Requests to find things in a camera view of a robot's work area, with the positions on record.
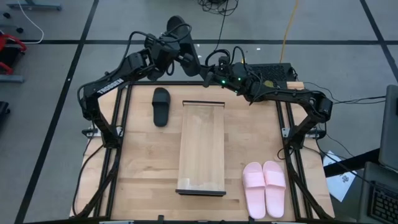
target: gray floor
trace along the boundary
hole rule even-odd
[[[290,40],[377,40],[360,1],[299,2]],[[383,37],[398,40],[397,1],[366,2]],[[27,15],[43,28],[45,40],[79,40],[93,0],[61,3],[61,12],[28,11]],[[294,0],[241,1],[236,12],[226,18],[222,39],[280,40],[293,6]],[[3,29],[4,32],[21,39],[40,37],[40,32],[19,11],[10,11],[4,4],[0,10],[12,14],[11,20],[0,18],[0,23],[15,23],[25,29],[22,35],[13,30]],[[160,35],[167,19],[174,14],[180,14],[192,25],[194,39],[218,38],[222,17],[203,12],[196,0],[99,0],[87,39],[124,40],[134,30]],[[12,223],[16,217],[76,47],[75,44],[29,45],[27,54],[16,67],[16,73],[25,76],[26,82],[0,83],[0,100],[10,102],[12,110],[0,132],[2,223]],[[215,45],[195,47],[203,62]],[[219,46],[228,50],[233,47]],[[280,45],[241,47],[248,63],[279,61]],[[114,69],[124,48],[123,45],[84,46],[25,222],[68,217],[86,143],[80,131],[90,125],[81,116],[75,93],[81,84]],[[131,52],[141,48],[132,45]],[[390,45],[389,50],[398,59],[398,46]],[[300,81],[329,88],[340,100],[383,95],[387,85],[397,84],[380,45],[287,45],[284,61],[292,63]],[[161,80],[188,79],[199,80],[199,77],[188,78],[177,66],[172,77],[165,75]],[[311,84],[306,86],[317,89]],[[354,155],[377,148],[383,107],[383,104],[336,105],[328,123],[328,134]],[[322,139],[320,145],[325,151],[349,157],[341,146],[327,138]],[[355,218],[360,186],[356,180],[343,203],[333,202],[338,217]]]

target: red object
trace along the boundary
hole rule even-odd
[[[13,42],[15,42],[16,44],[19,44],[21,46],[20,48],[17,48],[17,47],[13,47],[13,48],[19,50],[20,52],[26,51],[26,45],[24,43],[22,43],[18,38],[8,35],[8,34],[3,34],[3,35],[0,35],[0,52],[7,49],[7,47],[6,47],[7,40],[12,40]],[[12,66],[11,64],[13,62],[8,62],[8,61],[6,62],[6,61],[2,61],[2,62],[0,61],[0,68],[2,68],[6,72],[7,75],[12,75],[12,73],[14,71],[11,68],[11,66]]]
[[[7,75],[12,75],[12,73],[14,72],[12,70],[12,68],[10,68],[9,66],[7,66],[5,63],[0,62],[0,67],[2,67],[5,71]]]
[[[8,35],[8,34],[3,34],[0,35],[0,51],[6,46],[7,40],[10,39],[14,41],[15,43],[19,44],[21,46],[21,52],[26,51],[26,45],[22,43],[18,38]]]

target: wooden tabletop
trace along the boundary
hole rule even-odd
[[[243,192],[242,171],[250,162],[276,161],[285,171],[285,215],[278,219],[293,221],[292,198],[284,161],[277,158],[282,148],[282,138],[275,101],[265,101],[249,106],[243,96],[236,96],[219,86],[162,86],[171,95],[169,122],[158,128],[153,122],[152,96],[158,86],[136,85],[132,88],[129,114],[124,136],[123,151],[115,198],[113,220],[237,220],[247,221],[248,211]],[[303,83],[290,82],[289,88],[303,88]],[[100,99],[101,110],[111,120],[116,91]],[[178,178],[180,138],[182,130],[182,101],[222,101],[224,109],[225,189],[224,197],[186,196],[175,193]],[[285,106],[285,125],[289,127]],[[121,120],[123,109],[118,120]],[[292,105],[294,120],[299,124],[306,112],[299,105]],[[102,144],[93,139],[84,160]],[[312,139],[305,146],[316,149]],[[76,199],[79,212],[98,188],[105,150],[101,150],[87,164]],[[334,216],[330,195],[323,172],[322,160],[316,152],[301,150],[309,191],[331,216]],[[301,216],[305,217],[302,194],[298,187]],[[101,215],[105,214],[108,191],[104,193]],[[268,215],[264,221],[275,220]]]

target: white paper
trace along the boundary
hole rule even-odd
[[[336,161],[341,161],[341,159],[335,156],[331,151],[328,151],[328,155],[334,158],[334,160]],[[333,163],[335,163],[335,161],[331,160],[329,157],[325,156],[323,158],[324,167]],[[326,178],[326,182],[328,183],[329,193],[332,196],[334,196],[337,200],[342,202],[347,194],[349,187],[353,183],[354,178],[355,175],[350,172]]]

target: pink slide sandal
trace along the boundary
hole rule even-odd
[[[280,218],[285,210],[285,174],[280,165],[267,161],[263,167],[266,181],[267,212],[274,218]]]
[[[250,217],[253,219],[264,218],[266,215],[264,200],[266,183],[260,163],[251,162],[243,169],[243,187]]]

